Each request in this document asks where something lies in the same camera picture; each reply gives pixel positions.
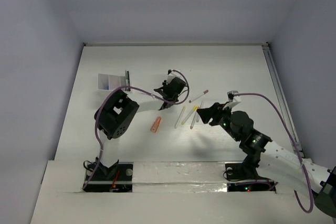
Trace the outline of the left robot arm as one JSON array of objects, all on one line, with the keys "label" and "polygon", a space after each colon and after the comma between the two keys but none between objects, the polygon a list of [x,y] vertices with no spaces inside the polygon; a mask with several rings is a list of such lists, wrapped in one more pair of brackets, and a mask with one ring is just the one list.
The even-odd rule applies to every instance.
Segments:
[{"label": "left robot arm", "polygon": [[100,146],[94,162],[85,161],[89,172],[86,184],[93,180],[111,180],[119,169],[118,148],[121,136],[127,131],[135,115],[145,111],[160,111],[179,105],[183,90],[190,91],[184,76],[170,73],[162,86],[148,92],[133,86],[113,90],[94,115],[94,134]]}]

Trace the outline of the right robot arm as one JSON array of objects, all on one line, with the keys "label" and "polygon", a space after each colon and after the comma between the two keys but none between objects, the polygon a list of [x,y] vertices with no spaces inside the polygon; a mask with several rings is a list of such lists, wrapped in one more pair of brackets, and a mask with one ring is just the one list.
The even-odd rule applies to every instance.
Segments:
[{"label": "right robot arm", "polygon": [[243,179],[266,177],[296,192],[313,198],[314,205],[330,217],[335,217],[335,169],[319,166],[308,159],[286,150],[266,134],[254,128],[253,120],[243,111],[214,103],[209,108],[198,109],[202,122],[219,125],[246,157],[233,174]]}]

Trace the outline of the green ink pen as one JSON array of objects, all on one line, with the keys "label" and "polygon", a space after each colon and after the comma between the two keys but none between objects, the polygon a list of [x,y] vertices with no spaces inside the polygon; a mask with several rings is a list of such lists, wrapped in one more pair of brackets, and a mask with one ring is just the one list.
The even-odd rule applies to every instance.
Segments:
[{"label": "green ink pen", "polygon": [[125,89],[127,92],[130,92],[131,91],[131,88],[130,88],[130,74],[129,74],[129,71],[125,71],[125,80],[126,80],[126,84],[127,84],[127,88]]}]

